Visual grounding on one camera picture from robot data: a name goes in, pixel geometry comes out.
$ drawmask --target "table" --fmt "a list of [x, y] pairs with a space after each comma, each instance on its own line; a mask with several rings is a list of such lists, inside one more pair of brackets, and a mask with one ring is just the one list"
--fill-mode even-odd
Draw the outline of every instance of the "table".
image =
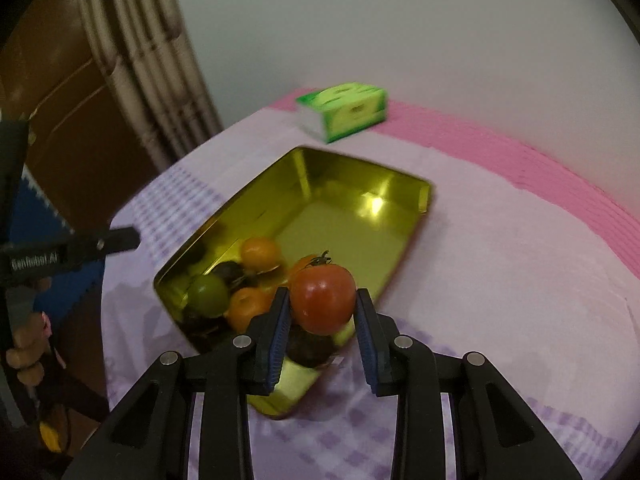
[[[434, 351], [487, 355], [583, 478], [600, 478], [640, 420], [638, 222], [558, 163], [477, 124], [392, 102], [386, 123], [325, 146], [296, 127], [292, 98], [200, 146], [114, 218], [135, 224], [142, 243], [106, 262], [111, 405], [163, 351], [194, 353], [153, 292], [159, 267], [226, 199], [306, 144], [434, 182], [430, 217], [380, 309]], [[251, 412], [256, 479], [388, 478], [394, 427], [395, 399], [369, 393], [352, 345], [292, 417]]]

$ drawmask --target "green tissue box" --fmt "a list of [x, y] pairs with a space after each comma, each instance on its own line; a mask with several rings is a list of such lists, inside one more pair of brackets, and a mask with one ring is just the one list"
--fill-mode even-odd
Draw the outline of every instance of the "green tissue box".
[[345, 83], [300, 96], [298, 121], [312, 136], [334, 142], [386, 119], [386, 90]]

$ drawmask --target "white wall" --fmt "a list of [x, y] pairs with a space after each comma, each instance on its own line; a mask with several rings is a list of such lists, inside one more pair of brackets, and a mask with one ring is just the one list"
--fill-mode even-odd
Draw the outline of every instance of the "white wall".
[[640, 48], [609, 0], [180, 0], [225, 126], [359, 80], [524, 140], [640, 217]]

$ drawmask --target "tray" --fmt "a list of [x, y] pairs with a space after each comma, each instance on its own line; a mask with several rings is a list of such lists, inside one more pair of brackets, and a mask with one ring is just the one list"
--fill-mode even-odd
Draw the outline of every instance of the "tray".
[[[337, 153], [299, 147], [264, 170], [209, 218], [154, 279], [156, 293], [184, 335], [206, 352], [234, 334], [222, 318], [188, 322], [182, 310], [193, 277], [218, 262], [239, 260], [241, 243], [270, 236], [287, 265], [307, 254], [330, 251], [375, 301], [390, 279], [412, 234], [428, 210], [431, 184], [401, 171]], [[271, 285], [284, 279], [276, 272]], [[338, 346], [353, 335], [353, 320]], [[269, 416], [284, 416], [321, 370], [285, 359], [269, 397], [249, 402]]]

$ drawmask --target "striped curtain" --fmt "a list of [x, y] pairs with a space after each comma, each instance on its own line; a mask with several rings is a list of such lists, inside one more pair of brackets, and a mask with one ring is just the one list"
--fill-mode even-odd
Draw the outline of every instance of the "striped curtain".
[[80, 0], [95, 60], [158, 170], [221, 130], [176, 0]]

